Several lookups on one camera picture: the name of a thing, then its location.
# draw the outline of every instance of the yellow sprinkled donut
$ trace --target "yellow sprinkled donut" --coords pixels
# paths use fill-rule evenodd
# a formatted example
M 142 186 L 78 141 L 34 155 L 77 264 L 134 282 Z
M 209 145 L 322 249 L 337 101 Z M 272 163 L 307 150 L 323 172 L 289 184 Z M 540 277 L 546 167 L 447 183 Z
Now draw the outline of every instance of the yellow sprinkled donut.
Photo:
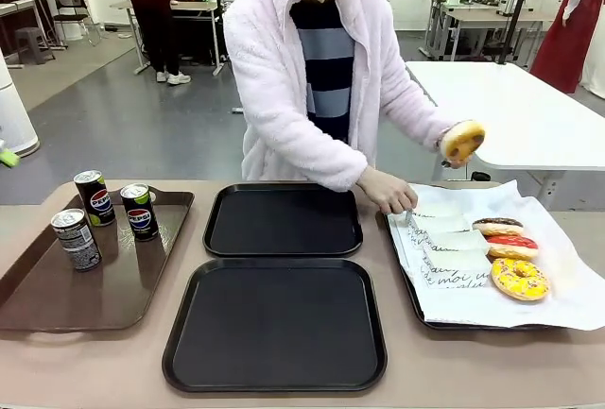
M 495 260 L 492 279 L 500 291 L 519 300 L 540 300 L 550 291 L 550 283 L 540 268 L 528 261 Z

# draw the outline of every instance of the table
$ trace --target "table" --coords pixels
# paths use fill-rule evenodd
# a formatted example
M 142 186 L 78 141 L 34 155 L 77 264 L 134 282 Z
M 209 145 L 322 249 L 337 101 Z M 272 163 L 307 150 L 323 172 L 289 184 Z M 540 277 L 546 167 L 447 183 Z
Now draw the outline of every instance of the table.
M 508 25 L 510 17 L 504 17 L 496 13 L 497 6 L 488 6 L 482 3 L 446 5 L 440 0 L 431 0 L 431 9 L 424 32 L 424 43 L 419 47 L 421 53 L 432 60 L 444 60 L 449 41 L 449 31 L 454 31 L 454 48 L 450 60 L 456 57 L 458 49 L 459 34 L 462 29 L 481 29 L 483 32 L 476 43 L 473 56 L 478 56 L 490 29 L 501 29 Z M 552 21 L 551 16 L 541 12 L 524 9 L 522 11 L 517 27 L 520 29 L 519 36 L 514 48 L 513 59 L 518 60 L 521 46 L 526 39 L 527 29 L 536 27 L 537 34 L 542 30 L 543 22 Z M 536 40 L 532 42 L 528 52 L 525 65 L 528 65 L 529 56 L 533 53 Z
M 172 8 L 172 10 L 193 10 L 193 11 L 196 11 L 199 13 L 198 16 L 189 17 L 187 20 L 197 20 L 197 21 L 211 20 L 212 21 L 212 35 L 213 35 L 213 39 L 214 39 L 215 55 L 216 55 L 216 69 L 214 70 L 212 75 L 216 77 L 225 65 L 223 62 L 220 61 L 220 55 L 219 55 L 219 51 L 218 51 L 218 36 L 216 34 L 215 11 L 218 9 L 218 4 L 214 3 L 214 2 L 180 1 L 177 4 L 171 4 L 170 7 Z M 137 67 L 134 70 L 134 74 L 139 75 L 149 67 L 149 62 L 145 61 L 145 58 L 143 57 L 143 53 L 141 52 L 141 37 L 139 36 L 137 27 L 134 24 L 134 20 L 132 20 L 133 12 L 134 12 L 132 3 L 130 0 L 122 1 L 122 2 L 116 3 L 114 5 L 110 5 L 110 8 L 123 9 L 126 11 L 126 13 L 129 16 L 130 29 L 132 30 L 132 38 L 134 39 L 134 43 L 136 46 L 136 53 L 139 58 L 139 67 Z M 203 17 L 201 15 L 202 12 L 210 12 L 210 19 L 208 19 L 207 17 Z
M 412 61 L 410 73 L 440 107 L 480 121 L 476 156 L 501 170 L 543 173 L 548 208 L 566 171 L 605 171 L 605 118 L 514 64 Z M 442 176 L 441 158 L 433 179 Z
M 116 190 L 130 181 L 110 180 Z M 164 380 L 162 353 L 184 289 L 195 269 L 210 260 L 201 243 L 218 181 L 148 181 L 162 190 L 196 195 L 147 315 L 123 332 L 34 334 L 0 332 L 2 406 L 60 409 L 185 409 L 206 407 L 555 407 L 605 401 L 605 329 L 595 332 L 437 332 L 413 314 L 376 209 L 355 192 L 364 244 L 350 259 L 371 275 L 389 364 L 383 379 L 351 395 L 184 396 Z M 452 187 L 485 187 L 480 183 Z M 25 250 L 77 193 L 61 186 L 32 216 L 27 228 L 3 244 L 0 273 Z M 590 263 L 602 262 L 605 214 L 576 221 L 572 239 Z
M 44 25 L 42 22 L 42 18 L 40 17 L 40 13 L 38 12 L 38 4 L 37 4 L 38 1 L 42 1 L 42 0 L 17 0 L 12 3 L 0 4 L 0 17 L 2 17 L 4 15 L 14 14 L 15 12 L 20 12 L 20 11 L 26 10 L 26 9 L 34 9 L 34 15 L 36 16 L 36 24 L 39 29 L 44 31 Z M 60 47 L 51 48 L 50 44 L 48 43 L 48 39 L 46 38 L 45 35 L 43 35 L 43 41 L 44 41 L 44 45 L 46 45 L 51 50 L 62 49 Z M 23 67 L 24 67 L 23 64 L 12 64 L 9 66 L 9 69 L 20 69 Z
M 479 38 L 479 44 L 477 48 L 481 49 L 485 43 L 488 29 L 502 29 L 507 28 L 510 23 L 510 17 L 505 17 L 496 13 L 493 9 L 454 9 L 446 12 L 445 29 L 449 29 L 453 20 L 457 21 L 457 25 L 454 27 L 454 47 L 452 48 L 452 55 L 450 60 L 456 60 L 456 51 L 458 49 L 458 40 L 460 37 L 460 31 L 462 29 L 482 29 L 481 37 Z M 543 29 L 544 22 L 552 22 L 554 17 L 550 14 L 544 14 L 535 10 L 522 10 L 517 22 L 517 27 L 520 29 L 517 44 L 513 50 L 513 60 L 517 61 L 519 53 L 521 52 L 521 45 L 527 35 L 527 29 L 535 27 L 536 37 L 540 35 Z M 525 66 L 529 65 L 529 58 L 533 53 L 534 46 L 537 42 L 534 37 L 531 48 L 527 52 L 527 59 Z

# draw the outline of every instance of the green object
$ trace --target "green object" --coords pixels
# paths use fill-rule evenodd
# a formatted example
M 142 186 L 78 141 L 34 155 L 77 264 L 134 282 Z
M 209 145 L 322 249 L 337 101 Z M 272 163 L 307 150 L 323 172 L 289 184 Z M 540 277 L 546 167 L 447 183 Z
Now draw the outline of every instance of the green object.
M 146 194 L 144 194 L 143 196 L 139 196 L 138 198 L 134 199 L 134 202 L 136 204 L 145 204 L 149 201 L 149 192 L 147 192 Z
M 8 168 L 17 166 L 20 160 L 21 158 L 14 152 L 8 150 L 0 151 L 0 162 L 6 165 Z
M 96 215 L 92 215 L 91 213 L 89 213 L 88 216 L 91 219 L 91 223 L 94 227 L 98 227 L 101 224 L 101 219 L 98 218 Z

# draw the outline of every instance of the red glazed donut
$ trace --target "red glazed donut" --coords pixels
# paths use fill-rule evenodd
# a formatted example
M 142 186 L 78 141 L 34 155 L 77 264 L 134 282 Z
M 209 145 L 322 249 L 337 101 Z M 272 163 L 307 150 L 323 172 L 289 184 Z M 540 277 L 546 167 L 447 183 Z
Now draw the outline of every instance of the red glazed donut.
M 538 244 L 522 236 L 492 236 L 489 237 L 490 251 L 494 258 L 510 258 L 513 260 L 533 260 L 538 256 Z

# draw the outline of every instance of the glazed donut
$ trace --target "glazed donut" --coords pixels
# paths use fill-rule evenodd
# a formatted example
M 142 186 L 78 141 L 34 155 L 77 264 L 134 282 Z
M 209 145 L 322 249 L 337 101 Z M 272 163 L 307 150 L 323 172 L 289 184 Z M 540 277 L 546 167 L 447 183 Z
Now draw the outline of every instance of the glazed donut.
M 493 258 L 510 258 L 513 260 L 533 260 L 538 256 L 538 244 L 531 239 L 521 236 L 492 236 L 488 237 Z
M 485 140 L 485 129 L 477 121 L 463 121 L 450 128 L 440 143 L 448 161 L 465 161 Z
M 492 280 L 504 294 L 519 300 L 540 300 L 550 291 L 550 283 L 540 268 L 527 261 L 495 260 Z
M 520 236 L 523 224 L 512 218 L 482 218 L 473 224 L 484 236 Z

